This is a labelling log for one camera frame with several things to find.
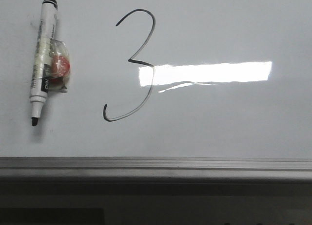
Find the red magnet taped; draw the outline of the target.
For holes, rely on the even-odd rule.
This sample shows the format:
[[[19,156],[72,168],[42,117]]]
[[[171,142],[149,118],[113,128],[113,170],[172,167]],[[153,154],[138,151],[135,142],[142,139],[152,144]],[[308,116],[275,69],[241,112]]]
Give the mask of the red magnet taped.
[[[67,93],[71,65],[69,51],[65,42],[52,40],[50,55],[52,62],[48,73],[49,90]]]

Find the white black whiteboard marker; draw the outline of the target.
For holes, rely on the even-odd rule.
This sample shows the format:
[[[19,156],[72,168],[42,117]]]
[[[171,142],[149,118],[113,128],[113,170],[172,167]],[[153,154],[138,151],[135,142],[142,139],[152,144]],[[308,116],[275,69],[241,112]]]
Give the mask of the white black whiteboard marker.
[[[56,0],[43,0],[29,97],[32,106],[31,125],[33,127],[38,124],[48,96],[49,73],[53,58],[52,41],[56,32],[57,13]]]

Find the white whiteboard with aluminium frame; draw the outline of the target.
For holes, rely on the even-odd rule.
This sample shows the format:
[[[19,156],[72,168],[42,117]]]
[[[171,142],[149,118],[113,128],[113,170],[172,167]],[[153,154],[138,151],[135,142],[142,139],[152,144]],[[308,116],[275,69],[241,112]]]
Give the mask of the white whiteboard with aluminium frame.
[[[42,1],[0,0],[2,180],[312,179],[312,0],[56,0],[32,126]]]

